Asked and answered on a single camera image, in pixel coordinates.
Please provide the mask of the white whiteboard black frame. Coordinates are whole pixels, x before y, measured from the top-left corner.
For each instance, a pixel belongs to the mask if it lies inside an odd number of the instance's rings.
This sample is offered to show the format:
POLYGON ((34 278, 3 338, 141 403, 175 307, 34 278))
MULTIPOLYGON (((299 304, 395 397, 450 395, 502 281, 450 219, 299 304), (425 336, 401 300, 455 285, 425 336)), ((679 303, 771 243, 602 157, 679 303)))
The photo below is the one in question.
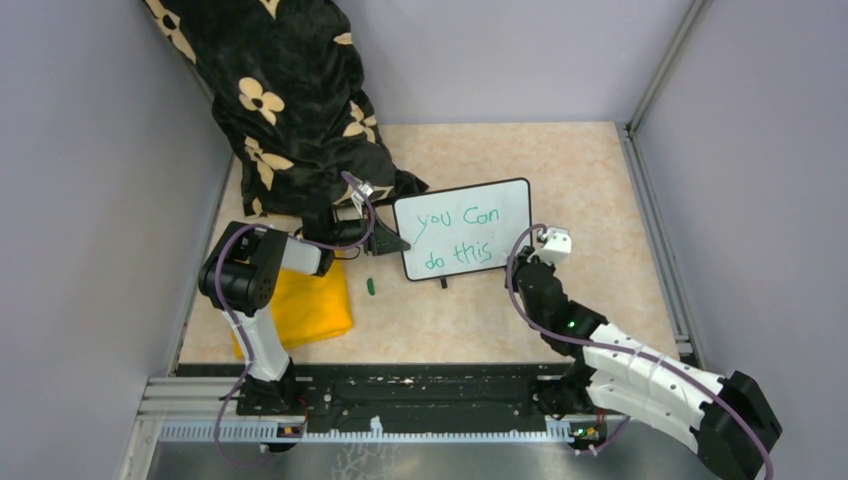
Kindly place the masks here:
POLYGON ((441 279, 507 265, 532 223, 531 184, 522 177, 404 197, 393 205, 409 281, 441 279))

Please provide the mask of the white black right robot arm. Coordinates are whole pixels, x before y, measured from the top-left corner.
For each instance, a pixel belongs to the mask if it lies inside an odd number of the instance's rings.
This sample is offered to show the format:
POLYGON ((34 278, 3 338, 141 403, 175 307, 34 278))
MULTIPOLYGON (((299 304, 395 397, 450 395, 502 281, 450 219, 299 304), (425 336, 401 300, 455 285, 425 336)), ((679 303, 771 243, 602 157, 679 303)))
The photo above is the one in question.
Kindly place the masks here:
POLYGON ((516 247, 506 267, 513 306, 551 349, 574 359, 563 385, 576 412, 613 410, 681 443, 720 479, 773 479, 771 452, 783 428, 760 384, 721 375, 641 343, 599 312, 569 298, 554 266, 516 247))

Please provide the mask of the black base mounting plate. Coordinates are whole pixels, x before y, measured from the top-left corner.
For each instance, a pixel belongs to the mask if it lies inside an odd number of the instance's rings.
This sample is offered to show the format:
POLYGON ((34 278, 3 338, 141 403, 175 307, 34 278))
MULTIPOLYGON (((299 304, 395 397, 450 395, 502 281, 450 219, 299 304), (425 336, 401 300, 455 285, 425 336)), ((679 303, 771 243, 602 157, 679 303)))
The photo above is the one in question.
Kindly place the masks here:
POLYGON ((278 390, 244 381, 233 396, 243 416, 291 415, 312 434, 543 432, 573 422, 597 436, 610 411, 590 405, 564 375, 568 363, 301 364, 278 390))

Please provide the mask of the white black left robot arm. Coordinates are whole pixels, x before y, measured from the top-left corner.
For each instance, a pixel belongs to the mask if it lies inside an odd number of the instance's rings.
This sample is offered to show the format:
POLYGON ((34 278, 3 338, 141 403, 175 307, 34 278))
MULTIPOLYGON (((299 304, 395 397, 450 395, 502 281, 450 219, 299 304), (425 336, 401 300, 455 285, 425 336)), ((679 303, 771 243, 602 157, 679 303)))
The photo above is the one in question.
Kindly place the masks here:
POLYGON ((303 217, 296 234, 232 222, 205 261, 200 293, 230 322, 247 373, 242 394, 277 414, 300 399, 287 348, 347 333, 354 321, 339 253, 410 250, 378 216, 340 220, 333 208, 303 217))

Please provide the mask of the black floral blanket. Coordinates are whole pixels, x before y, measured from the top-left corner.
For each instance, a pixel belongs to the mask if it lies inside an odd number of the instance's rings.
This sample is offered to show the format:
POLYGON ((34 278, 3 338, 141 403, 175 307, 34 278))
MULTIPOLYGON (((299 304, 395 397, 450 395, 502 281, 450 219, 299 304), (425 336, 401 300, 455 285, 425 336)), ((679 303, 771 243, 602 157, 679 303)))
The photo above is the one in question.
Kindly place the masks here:
POLYGON ((397 167, 364 89, 349 18, 332 1, 150 1, 163 36, 213 95, 212 115, 242 168, 249 216, 301 214, 324 194, 350 204, 422 193, 397 167))

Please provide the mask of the aluminium frame rail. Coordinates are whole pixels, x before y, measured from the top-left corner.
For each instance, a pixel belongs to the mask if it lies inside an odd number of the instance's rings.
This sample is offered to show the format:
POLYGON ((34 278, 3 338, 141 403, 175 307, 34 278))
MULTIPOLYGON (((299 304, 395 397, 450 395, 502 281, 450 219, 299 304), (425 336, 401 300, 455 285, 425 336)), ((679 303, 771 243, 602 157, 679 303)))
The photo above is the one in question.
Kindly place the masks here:
POLYGON ((304 433, 291 415, 243 416, 234 365, 182 365, 143 390, 125 479, 715 479, 696 455, 622 413, 597 436, 566 443, 161 442, 165 421, 270 420, 304 433))

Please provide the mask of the yellow folded cloth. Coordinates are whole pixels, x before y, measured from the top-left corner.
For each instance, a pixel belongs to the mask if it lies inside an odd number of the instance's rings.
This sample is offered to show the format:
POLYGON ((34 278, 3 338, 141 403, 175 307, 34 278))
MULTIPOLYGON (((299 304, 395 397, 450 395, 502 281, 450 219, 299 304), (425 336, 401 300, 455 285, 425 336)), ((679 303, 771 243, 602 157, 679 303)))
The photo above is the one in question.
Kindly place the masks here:
POLYGON ((307 362, 312 347, 354 327, 345 263, 334 262, 323 276, 280 270, 269 307, 282 346, 295 360, 307 362))

